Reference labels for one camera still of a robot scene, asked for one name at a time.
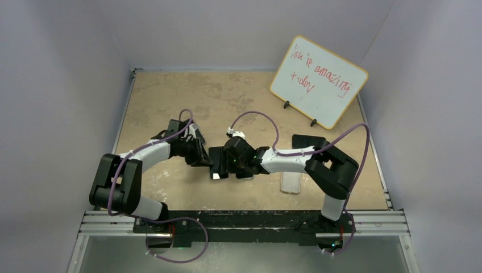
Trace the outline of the black phone with white reflection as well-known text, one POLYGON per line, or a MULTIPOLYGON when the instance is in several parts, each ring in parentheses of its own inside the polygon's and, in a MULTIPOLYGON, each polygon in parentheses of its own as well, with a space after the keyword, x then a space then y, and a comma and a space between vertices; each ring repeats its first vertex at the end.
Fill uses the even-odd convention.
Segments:
POLYGON ((254 175, 249 172, 238 172, 235 174, 237 180, 252 180, 254 175))

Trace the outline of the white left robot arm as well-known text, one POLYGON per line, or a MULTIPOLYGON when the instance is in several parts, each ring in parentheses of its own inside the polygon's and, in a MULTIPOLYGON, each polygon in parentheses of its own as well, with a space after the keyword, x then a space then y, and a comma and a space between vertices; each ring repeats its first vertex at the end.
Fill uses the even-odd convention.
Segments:
POLYGON ((169 227, 168 206, 142 195, 142 174, 177 156, 191 167, 211 167, 204 145, 205 139, 194 121, 172 119, 167 129, 141 147, 120 155, 104 154, 89 193, 90 204, 107 209, 112 216, 147 219, 154 232, 164 232, 169 227))

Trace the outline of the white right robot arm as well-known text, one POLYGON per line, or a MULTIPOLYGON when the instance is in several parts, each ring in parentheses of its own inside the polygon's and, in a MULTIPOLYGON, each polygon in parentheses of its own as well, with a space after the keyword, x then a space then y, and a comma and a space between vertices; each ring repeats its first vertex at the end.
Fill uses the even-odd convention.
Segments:
POLYGON ((293 135, 297 148, 276 150, 253 148, 240 136, 232 136, 222 147, 212 147, 212 179, 234 174, 237 179, 278 172, 305 173, 324 192, 319 224, 325 231, 341 225, 341 215, 359 177, 359 164, 323 137, 293 135))

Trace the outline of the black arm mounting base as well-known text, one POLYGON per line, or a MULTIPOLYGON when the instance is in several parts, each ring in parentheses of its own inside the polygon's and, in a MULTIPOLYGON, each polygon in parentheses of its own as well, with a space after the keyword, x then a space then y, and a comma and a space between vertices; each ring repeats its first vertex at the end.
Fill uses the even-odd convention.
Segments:
POLYGON ((296 243, 329 253, 341 250, 356 231, 353 216, 330 220, 318 210, 170 210, 161 220, 135 220, 133 232, 166 235, 173 247, 193 242, 296 243))

